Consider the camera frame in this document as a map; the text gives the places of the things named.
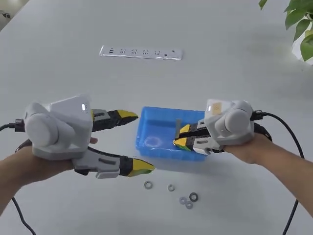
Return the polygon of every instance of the white power strip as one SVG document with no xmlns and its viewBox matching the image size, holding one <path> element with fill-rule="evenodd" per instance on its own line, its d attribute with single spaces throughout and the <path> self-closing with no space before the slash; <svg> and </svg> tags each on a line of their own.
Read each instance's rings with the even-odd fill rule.
<svg viewBox="0 0 313 235">
<path fill-rule="evenodd" d="M 181 60 L 182 50 L 102 46 L 99 55 L 112 57 L 143 58 L 143 59 Z"/>
</svg>

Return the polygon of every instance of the gray tabletop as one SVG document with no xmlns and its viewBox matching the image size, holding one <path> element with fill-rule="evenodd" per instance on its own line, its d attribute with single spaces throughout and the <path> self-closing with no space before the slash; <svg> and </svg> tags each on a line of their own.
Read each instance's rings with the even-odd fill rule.
<svg viewBox="0 0 313 235">
<path fill-rule="evenodd" d="M 312 138 L 313 70 L 291 54 L 284 28 L 287 1 L 31 0 L 0 33 L 0 121 L 20 118 L 32 101 L 87 93 L 92 107 L 203 110 L 208 98 L 246 99 L 281 116 L 306 157 Z M 106 58 L 102 45 L 181 48 L 181 61 Z M 275 120 L 262 124 L 296 152 Z M 96 148 L 135 156 L 138 121 L 97 133 Z M 25 134 L 1 132 L 1 158 Z M 270 173 L 228 154 L 204 163 L 156 161 L 159 170 L 132 179 L 96 180 L 74 172 L 24 187 L 16 195 L 37 234 L 280 234 L 294 197 Z M 145 190 L 145 180 L 154 182 Z M 168 184 L 176 190 L 169 192 Z M 179 197 L 200 195 L 192 210 Z M 311 234 L 299 206 L 290 234 Z M 28 234 L 10 204 L 1 234 Z"/>
</svg>

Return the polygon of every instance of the human hand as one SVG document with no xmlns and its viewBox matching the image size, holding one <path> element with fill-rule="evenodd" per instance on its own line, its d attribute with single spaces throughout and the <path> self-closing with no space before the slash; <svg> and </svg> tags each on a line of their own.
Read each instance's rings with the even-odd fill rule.
<svg viewBox="0 0 313 235">
<path fill-rule="evenodd" d="M 248 164 L 261 164 L 261 158 L 265 150 L 279 148 L 266 136 L 255 134 L 254 138 L 242 145 L 228 145 L 224 150 Z"/>
<path fill-rule="evenodd" d="M 91 138 L 90 143 L 95 144 L 98 139 Z M 33 182 L 46 180 L 52 176 L 67 170 L 72 170 L 71 160 L 49 161 L 33 155 L 32 147 L 23 147 L 21 150 L 11 155 L 5 161 L 10 161 L 19 173 L 21 187 Z"/>
</svg>

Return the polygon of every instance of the metal washer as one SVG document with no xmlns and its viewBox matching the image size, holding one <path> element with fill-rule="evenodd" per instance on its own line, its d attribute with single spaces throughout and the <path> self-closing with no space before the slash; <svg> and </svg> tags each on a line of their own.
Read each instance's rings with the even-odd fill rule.
<svg viewBox="0 0 313 235">
<path fill-rule="evenodd" d="M 169 185 L 167 186 L 167 189 L 168 189 L 170 192 L 173 192 L 173 191 L 175 190 L 175 186 L 172 185 L 172 184 L 169 184 Z"/>
<path fill-rule="evenodd" d="M 150 180 L 147 180 L 143 186 L 145 187 L 145 189 L 152 189 L 153 187 L 153 183 Z"/>
<path fill-rule="evenodd" d="M 198 196 L 195 192 L 192 192 L 192 193 L 189 195 L 189 199 L 190 199 L 190 201 L 192 201 L 192 202 L 197 202 L 198 199 L 199 199 L 199 196 Z"/>
<path fill-rule="evenodd" d="M 186 202 L 185 204 L 187 209 L 192 209 L 194 207 L 194 204 L 191 201 Z"/>
<path fill-rule="evenodd" d="M 182 205 L 185 205 L 186 202 L 187 202 L 187 198 L 185 198 L 185 197 L 180 197 L 179 198 L 179 203 L 181 203 Z"/>
</svg>

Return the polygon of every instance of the blue container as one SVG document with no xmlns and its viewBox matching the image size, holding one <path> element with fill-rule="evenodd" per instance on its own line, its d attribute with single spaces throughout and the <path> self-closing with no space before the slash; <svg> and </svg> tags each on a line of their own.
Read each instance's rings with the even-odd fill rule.
<svg viewBox="0 0 313 235">
<path fill-rule="evenodd" d="M 136 149 L 141 156 L 204 161 L 206 155 L 182 150 L 173 144 L 176 120 L 181 126 L 197 123 L 204 118 L 204 111 L 143 107 L 137 131 Z"/>
</svg>

